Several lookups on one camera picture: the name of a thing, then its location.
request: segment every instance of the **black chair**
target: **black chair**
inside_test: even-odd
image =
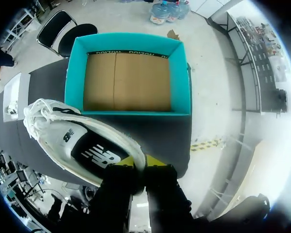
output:
[[[75,27],[69,30],[61,39],[58,52],[54,50],[53,44],[62,32],[62,30],[70,23],[75,23]],[[71,55],[74,41],[79,36],[97,34],[98,29],[92,24],[81,24],[77,25],[76,21],[65,11],[58,11],[52,16],[42,30],[37,35],[37,42],[42,46],[48,48],[55,54],[69,58]]]

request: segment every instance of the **teal shoe box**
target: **teal shoe box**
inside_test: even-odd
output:
[[[85,75],[91,54],[133,53],[168,59],[170,111],[86,111]],[[190,80],[184,44],[175,39],[142,33],[101,33],[77,37],[68,63],[65,104],[83,115],[187,116],[191,114]]]

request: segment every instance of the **floor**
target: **floor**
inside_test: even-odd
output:
[[[241,105],[241,91],[227,39],[210,27],[203,17],[192,12],[184,20],[173,24],[153,25],[149,21],[151,6],[152,4],[145,2],[124,4],[118,0],[98,0],[88,1],[83,7],[81,1],[61,1],[61,5],[52,10],[47,19],[55,12],[65,10],[78,24],[92,23],[97,26],[99,33],[139,32],[166,36],[173,29],[184,42],[187,60],[192,69],[192,144],[227,136],[237,137],[241,117],[231,109]],[[11,55],[18,64],[16,67],[1,69],[0,92],[17,73],[28,73],[61,59],[37,44],[37,34],[38,31],[26,33],[14,46]],[[221,154],[235,153],[235,148],[234,145],[225,148],[218,145],[204,151],[191,152],[188,170],[179,179],[179,183],[192,202],[192,213],[197,211],[210,188]],[[148,207],[138,207],[136,203],[147,203],[146,194],[134,197],[130,230],[148,230]]]

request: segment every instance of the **table surface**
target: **table surface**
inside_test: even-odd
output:
[[[29,104],[38,98],[64,102],[68,59],[31,72]],[[44,175],[68,183],[88,185],[87,182],[61,169],[29,137],[23,120],[3,122],[3,92],[0,93],[0,148],[14,161]],[[184,176],[189,162],[191,116],[89,116],[131,136],[146,154],[165,164],[172,164],[178,178]]]

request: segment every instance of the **sneaker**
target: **sneaker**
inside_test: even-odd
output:
[[[129,156],[137,170],[145,167],[145,155],[136,141],[64,103],[38,99],[24,109],[24,115],[30,137],[52,161],[95,186],[100,186],[108,164]]]

